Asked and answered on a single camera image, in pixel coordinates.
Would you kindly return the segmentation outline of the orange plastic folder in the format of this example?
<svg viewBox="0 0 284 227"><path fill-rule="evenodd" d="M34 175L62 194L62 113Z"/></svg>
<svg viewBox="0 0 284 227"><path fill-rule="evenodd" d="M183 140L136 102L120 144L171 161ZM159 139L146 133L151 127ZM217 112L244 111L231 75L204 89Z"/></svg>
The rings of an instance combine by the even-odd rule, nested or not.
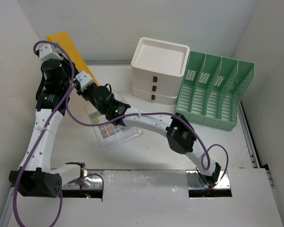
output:
<svg viewBox="0 0 284 227"><path fill-rule="evenodd" d="M58 32L54 35L47 36L47 40L51 42L57 42L70 56L71 60L75 63L75 66L78 71L85 71L88 73L94 80L97 86L99 86L98 81L89 70L87 64L83 60L82 56L80 55L77 47L75 46L73 40L71 39L70 35L66 31Z"/></svg>

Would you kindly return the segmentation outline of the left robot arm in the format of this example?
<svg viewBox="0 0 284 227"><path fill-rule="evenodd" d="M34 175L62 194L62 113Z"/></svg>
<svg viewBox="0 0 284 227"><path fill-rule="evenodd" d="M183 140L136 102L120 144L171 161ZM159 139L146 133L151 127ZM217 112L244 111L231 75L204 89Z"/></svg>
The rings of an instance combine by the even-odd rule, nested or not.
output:
<svg viewBox="0 0 284 227"><path fill-rule="evenodd" d="M9 181L22 196L55 198L64 185L82 176L81 163L51 169L55 136L66 110L62 98L69 88L72 68L64 57L41 65L33 133L19 169L9 174Z"/></svg>

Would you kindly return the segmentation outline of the white three-drawer storage box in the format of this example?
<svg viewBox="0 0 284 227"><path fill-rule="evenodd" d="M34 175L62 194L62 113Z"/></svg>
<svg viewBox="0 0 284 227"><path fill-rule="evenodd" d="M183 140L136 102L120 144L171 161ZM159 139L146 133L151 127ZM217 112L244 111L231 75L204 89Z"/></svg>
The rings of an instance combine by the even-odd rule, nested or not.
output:
<svg viewBox="0 0 284 227"><path fill-rule="evenodd" d="M142 37L131 61L133 95L176 104L189 54L187 45Z"/></svg>

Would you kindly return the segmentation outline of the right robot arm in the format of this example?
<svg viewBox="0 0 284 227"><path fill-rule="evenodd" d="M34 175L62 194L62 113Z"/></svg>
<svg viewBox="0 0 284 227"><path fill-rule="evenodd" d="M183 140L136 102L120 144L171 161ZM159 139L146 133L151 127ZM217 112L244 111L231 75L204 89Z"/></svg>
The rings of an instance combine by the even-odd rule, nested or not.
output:
<svg viewBox="0 0 284 227"><path fill-rule="evenodd" d="M186 155L198 168L201 179L214 187L219 179L221 166L210 159L208 150L184 115L180 113L146 113L115 99L111 86L97 86L75 82L77 94L90 102L106 123L123 127L139 127L162 135L171 150Z"/></svg>

